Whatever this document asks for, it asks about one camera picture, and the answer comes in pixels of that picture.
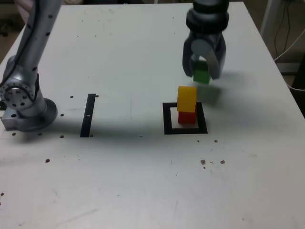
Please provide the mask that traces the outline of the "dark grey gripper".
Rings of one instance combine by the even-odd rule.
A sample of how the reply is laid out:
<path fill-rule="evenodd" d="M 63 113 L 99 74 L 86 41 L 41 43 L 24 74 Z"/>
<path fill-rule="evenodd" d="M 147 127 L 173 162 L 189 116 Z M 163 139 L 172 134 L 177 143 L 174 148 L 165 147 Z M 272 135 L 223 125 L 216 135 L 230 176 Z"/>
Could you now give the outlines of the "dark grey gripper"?
<path fill-rule="evenodd" d="M 190 32 L 189 36 L 183 44 L 182 66 L 184 73 L 192 77 L 193 72 L 202 70 L 207 71 L 213 80 L 219 79 L 226 56 L 223 35 Z"/>

